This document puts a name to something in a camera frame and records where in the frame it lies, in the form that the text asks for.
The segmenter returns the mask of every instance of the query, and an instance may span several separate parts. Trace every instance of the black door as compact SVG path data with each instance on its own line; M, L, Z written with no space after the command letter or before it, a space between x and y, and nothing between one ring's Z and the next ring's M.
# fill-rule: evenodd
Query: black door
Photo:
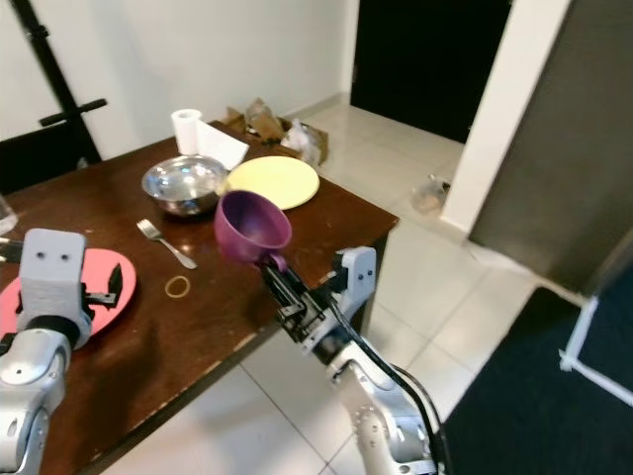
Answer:
M464 143L508 0L362 0L351 104Z

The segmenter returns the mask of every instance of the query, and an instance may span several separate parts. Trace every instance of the rubber band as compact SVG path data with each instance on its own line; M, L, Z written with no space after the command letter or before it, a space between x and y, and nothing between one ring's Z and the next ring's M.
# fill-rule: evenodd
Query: rubber band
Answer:
M174 294L170 292L169 289L171 288L171 286L179 280L182 280L185 283L185 288L183 289L183 291L180 292L179 294ZM189 293L190 289L191 289L191 283L189 282L189 279L185 277L184 275L176 275L172 277L171 279L169 279L167 283L165 284L165 294L167 294L167 296L171 297L172 299L183 298L185 295Z

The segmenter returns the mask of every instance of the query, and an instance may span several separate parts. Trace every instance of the purple cup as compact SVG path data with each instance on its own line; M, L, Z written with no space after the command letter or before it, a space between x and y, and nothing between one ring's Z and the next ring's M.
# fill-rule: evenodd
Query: purple cup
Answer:
M284 212L250 191L229 191L218 203L214 220L216 241L225 257L244 264L272 260L288 267L279 251L288 245L293 229Z

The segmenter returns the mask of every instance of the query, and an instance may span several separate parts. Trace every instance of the plastic bag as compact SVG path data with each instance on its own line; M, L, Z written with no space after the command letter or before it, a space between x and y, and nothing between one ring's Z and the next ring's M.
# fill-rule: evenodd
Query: plastic bag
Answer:
M446 202L451 184L433 174L428 175L427 178L428 181L426 183L413 189L411 205L423 216L439 216Z
M320 137L315 131L305 127L299 119L293 120L293 127L281 140L281 145L301 152L300 159L312 168L320 163Z

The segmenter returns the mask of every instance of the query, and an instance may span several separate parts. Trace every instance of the dark wooden tabletop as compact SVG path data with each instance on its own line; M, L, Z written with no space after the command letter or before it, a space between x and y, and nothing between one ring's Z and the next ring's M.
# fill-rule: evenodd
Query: dark wooden tabletop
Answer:
M156 162L177 154L158 142L8 196L20 222L85 234L90 247L126 255L136 267L130 305L110 328L73 353L66 397L55 411L41 473L66 475L97 462L184 391L273 323L276 306L254 268L224 260L216 249L213 213L190 220L163 215L140 188ZM247 157L292 154L253 142ZM293 239L284 254L307 284L317 285L341 248L371 245L397 218L322 179L316 195L287 212ZM148 218L198 269L185 269L136 222ZM8 264L4 287L18 273ZM191 281L178 300L164 292L175 275Z

